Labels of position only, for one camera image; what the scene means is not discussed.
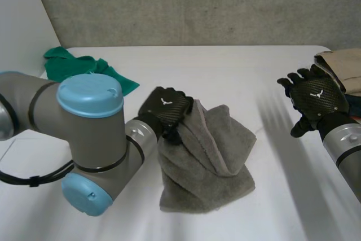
white table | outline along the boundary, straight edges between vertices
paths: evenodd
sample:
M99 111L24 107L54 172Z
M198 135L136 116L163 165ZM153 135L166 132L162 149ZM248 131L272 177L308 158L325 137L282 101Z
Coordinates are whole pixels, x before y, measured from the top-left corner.
M141 167L100 217L72 208L60 182L39 188L0 183L0 240L361 240L361 204L324 150L317 132L289 135L299 119L279 77L309 66L320 46L179 46L73 48L103 58L140 83L125 98L131 119L156 86L172 86L206 108L230 107L257 136L246 165L256 189L201 215L159 210L157 155ZM0 145L0 169L21 177L46 174L68 161L66 142L25 132Z

concrete wall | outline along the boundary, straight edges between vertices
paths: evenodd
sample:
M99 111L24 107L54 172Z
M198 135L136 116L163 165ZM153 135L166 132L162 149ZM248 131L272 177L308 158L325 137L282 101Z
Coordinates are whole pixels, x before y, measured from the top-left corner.
M0 0L0 71L39 76L43 54L59 46L41 0Z
M65 47L359 47L361 0L43 0Z

gray towel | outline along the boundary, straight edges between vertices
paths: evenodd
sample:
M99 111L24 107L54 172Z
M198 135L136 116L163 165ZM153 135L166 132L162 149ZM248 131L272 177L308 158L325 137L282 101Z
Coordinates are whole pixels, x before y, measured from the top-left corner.
M183 144L160 139L163 211L204 213L254 190L244 165L256 136L230 116L225 105L206 110L195 100L178 126Z

green cloth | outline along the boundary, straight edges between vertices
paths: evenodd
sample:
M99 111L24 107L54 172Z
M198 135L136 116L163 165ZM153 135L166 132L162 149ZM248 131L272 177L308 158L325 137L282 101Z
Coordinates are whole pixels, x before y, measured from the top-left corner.
M118 74L104 59L95 60L92 56L74 57L65 48L59 46L44 54L47 59L45 69L47 78L62 82L70 76L83 73L101 73L115 78L122 86L123 96L135 90L139 84Z

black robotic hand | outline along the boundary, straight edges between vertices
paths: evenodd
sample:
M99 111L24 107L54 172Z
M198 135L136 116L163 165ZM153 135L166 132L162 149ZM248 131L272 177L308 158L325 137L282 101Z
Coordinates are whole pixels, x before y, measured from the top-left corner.
M328 74L316 65L311 69L299 69L296 73L290 73L287 78L280 78L277 83L285 88L286 96L291 98L294 109L298 110L302 117L291 130L295 138L303 136L308 131L318 128L318 123L326 116L335 112L348 115L349 104L340 90Z
M175 128L192 111L192 106L193 98L186 96L184 92L172 87L157 87L141 106L136 119L147 120L146 122L153 119L152 128L157 127L156 133L173 144L180 144L181 139Z

